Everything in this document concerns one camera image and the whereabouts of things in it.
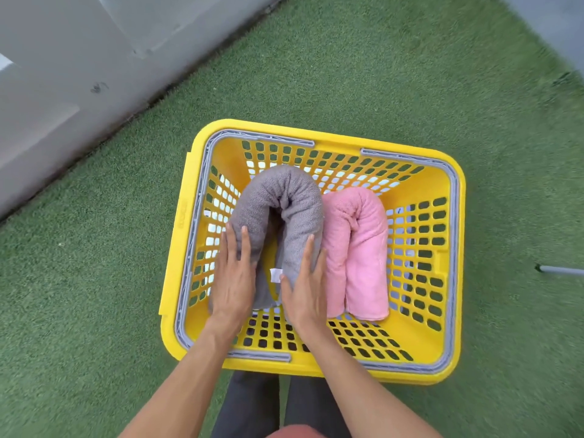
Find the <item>folded towel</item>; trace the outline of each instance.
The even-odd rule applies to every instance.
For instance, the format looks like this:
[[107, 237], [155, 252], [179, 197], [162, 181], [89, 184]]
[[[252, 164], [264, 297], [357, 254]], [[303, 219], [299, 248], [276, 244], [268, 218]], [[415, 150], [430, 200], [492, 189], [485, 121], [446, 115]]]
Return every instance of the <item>folded towel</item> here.
[[[258, 261], [265, 243], [275, 236], [278, 241], [276, 267], [282, 269], [294, 286], [304, 245], [308, 235], [314, 234], [316, 264], [320, 250], [323, 224], [321, 191], [312, 177], [293, 166], [274, 166], [255, 176], [239, 197], [230, 218], [237, 252], [241, 254], [241, 227], [247, 226], [251, 243], [251, 260]], [[254, 309], [273, 307], [276, 302], [270, 294], [269, 270], [258, 264]], [[280, 294], [280, 284], [276, 285]]]
[[385, 262], [387, 221], [375, 193], [348, 187], [322, 197], [325, 226], [322, 247], [326, 257], [326, 315], [345, 311], [363, 320], [389, 314]]

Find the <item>artificial grass floor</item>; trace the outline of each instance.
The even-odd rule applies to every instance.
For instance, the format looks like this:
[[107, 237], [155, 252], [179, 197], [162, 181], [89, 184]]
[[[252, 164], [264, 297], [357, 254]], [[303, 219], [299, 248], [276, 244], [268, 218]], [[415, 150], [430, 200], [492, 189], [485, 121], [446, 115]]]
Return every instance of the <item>artificial grass floor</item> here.
[[584, 281], [533, 269], [584, 267], [567, 72], [499, 0], [288, 0], [0, 227], [3, 436], [113, 436], [171, 371], [157, 311], [183, 163], [226, 117], [453, 156], [460, 363], [389, 389], [446, 437], [582, 436]]

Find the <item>plastic basket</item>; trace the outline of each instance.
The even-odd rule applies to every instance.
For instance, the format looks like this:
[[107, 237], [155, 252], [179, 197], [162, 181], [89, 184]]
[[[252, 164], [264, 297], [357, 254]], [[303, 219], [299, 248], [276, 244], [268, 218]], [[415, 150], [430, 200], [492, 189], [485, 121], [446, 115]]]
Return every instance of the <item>plastic basket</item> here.
[[[159, 310], [171, 355], [180, 360], [206, 322], [218, 234], [239, 191], [260, 169], [282, 163], [309, 172], [323, 193], [369, 187], [387, 211], [390, 316], [329, 320], [337, 341], [380, 381], [446, 378], [460, 354], [465, 180], [458, 164], [431, 149], [237, 120], [205, 126], [186, 156]], [[279, 308], [246, 320], [224, 368], [322, 375]]]

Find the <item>dark gray pants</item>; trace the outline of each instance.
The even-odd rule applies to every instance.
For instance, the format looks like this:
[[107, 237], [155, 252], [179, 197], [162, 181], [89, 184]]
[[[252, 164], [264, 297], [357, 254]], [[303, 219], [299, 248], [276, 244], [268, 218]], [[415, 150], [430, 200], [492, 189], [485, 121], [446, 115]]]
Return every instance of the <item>dark gray pants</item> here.
[[[351, 437], [324, 378], [290, 378], [284, 425], [292, 424], [306, 424], [326, 438]], [[265, 438], [279, 427], [278, 375], [235, 371], [211, 438]]]

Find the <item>white tag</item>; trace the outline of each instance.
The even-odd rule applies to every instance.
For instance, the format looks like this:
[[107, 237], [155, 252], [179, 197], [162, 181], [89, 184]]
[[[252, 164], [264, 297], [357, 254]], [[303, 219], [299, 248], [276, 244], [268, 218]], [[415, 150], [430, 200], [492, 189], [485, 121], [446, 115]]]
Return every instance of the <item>white tag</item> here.
[[280, 282], [280, 275], [282, 275], [281, 269], [270, 269], [270, 274], [272, 274], [272, 282], [273, 283]]

